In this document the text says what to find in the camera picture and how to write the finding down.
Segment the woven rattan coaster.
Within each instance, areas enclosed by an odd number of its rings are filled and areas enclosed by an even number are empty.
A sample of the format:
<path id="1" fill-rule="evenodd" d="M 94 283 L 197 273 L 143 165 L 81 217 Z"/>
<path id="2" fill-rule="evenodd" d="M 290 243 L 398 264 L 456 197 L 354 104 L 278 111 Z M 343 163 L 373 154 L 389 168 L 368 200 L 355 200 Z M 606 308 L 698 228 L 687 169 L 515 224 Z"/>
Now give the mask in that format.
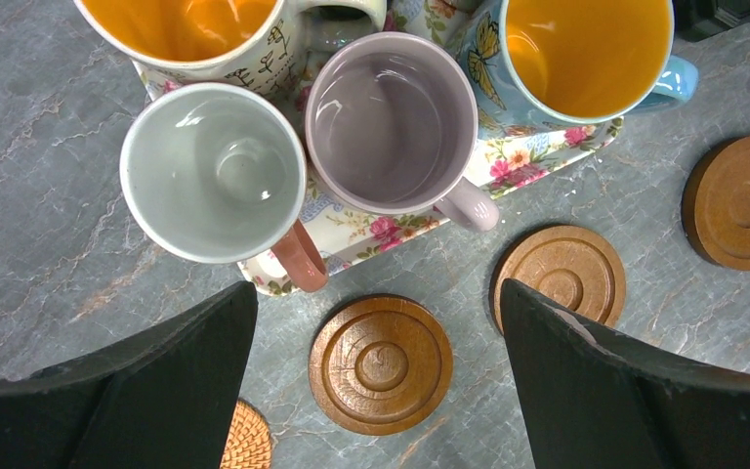
<path id="1" fill-rule="evenodd" d="M 271 433 L 267 420 L 243 400 L 235 406 L 221 469 L 270 469 Z"/>

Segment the blue mug orange inside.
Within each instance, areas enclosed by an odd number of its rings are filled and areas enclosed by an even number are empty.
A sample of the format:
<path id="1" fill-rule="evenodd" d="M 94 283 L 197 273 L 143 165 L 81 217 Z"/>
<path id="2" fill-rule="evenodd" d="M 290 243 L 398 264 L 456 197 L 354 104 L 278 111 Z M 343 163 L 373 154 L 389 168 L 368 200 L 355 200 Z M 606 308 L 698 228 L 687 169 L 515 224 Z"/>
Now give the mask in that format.
<path id="1" fill-rule="evenodd" d="M 673 55 L 674 32 L 669 1 L 484 1 L 445 49 L 495 139 L 687 103 L 699 72 Z"/>

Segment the wooden coaster four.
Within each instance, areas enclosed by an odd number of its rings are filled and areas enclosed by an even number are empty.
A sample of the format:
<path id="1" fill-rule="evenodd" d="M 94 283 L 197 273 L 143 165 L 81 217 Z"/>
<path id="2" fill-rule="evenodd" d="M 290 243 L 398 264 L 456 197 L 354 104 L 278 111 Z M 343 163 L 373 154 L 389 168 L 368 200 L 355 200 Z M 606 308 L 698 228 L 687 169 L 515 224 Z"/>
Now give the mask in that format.
<path id="1" fill-rule="evenodd" d="M 696 163 L 683 192 L 682 223 L 703 259 L 750 271 L 750 136 L 723 141 Z"/>

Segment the wooden coaster one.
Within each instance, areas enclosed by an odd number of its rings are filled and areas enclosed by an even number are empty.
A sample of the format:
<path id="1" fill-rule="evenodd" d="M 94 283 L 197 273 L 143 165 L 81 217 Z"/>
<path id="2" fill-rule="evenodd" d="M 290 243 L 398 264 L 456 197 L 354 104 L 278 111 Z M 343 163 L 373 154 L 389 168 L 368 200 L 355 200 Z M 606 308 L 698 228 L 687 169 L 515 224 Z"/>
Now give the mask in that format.
<path id="1" fill-rule="evenodd" d="M 453 352 L 443 326 L 420 303 L 365 295 L 328 315 L 312 342 L 308 373 L 330 420 L 385 436 L 422 422 L 443 401 Z"/>

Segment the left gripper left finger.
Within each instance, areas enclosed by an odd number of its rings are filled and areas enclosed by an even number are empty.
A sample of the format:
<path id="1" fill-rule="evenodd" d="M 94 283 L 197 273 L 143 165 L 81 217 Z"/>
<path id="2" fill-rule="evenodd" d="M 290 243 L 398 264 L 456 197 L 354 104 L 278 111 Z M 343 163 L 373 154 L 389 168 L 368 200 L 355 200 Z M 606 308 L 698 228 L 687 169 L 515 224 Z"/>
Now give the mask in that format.
<path id="1" fill-rule="evenodd" d="M 177 316 L 0 380 L 0 468 L 216 468 L 258 314 L 237 282 Z"/>

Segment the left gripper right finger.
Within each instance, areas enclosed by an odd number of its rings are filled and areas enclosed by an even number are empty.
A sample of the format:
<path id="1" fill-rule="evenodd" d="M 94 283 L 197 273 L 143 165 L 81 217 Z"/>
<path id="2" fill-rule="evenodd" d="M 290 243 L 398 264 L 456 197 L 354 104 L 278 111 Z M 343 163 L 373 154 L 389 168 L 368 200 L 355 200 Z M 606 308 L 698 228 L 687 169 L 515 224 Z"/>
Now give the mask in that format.
<path id="1" fill-rule="evenodd" d="M 504 338 L 539 468 L 750 468 L 750 374 L 691 360 L 507 279 Z"/>

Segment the wooden coaster three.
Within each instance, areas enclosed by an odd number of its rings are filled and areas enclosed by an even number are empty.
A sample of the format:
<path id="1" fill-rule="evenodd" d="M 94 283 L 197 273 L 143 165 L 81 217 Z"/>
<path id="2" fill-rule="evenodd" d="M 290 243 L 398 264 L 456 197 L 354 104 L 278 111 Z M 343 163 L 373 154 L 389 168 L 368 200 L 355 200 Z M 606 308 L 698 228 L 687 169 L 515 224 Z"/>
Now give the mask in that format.
<path id="1" fill-rule="evenodd" d="M 627 297 L 624 266 L 614 247 L 601 235 L 578 226 L 537 230 L 501 256 L 489 287 L 490 312 L 498 331 L 503 330 L 501 286 L 508 278 L 611 328 Z"/>

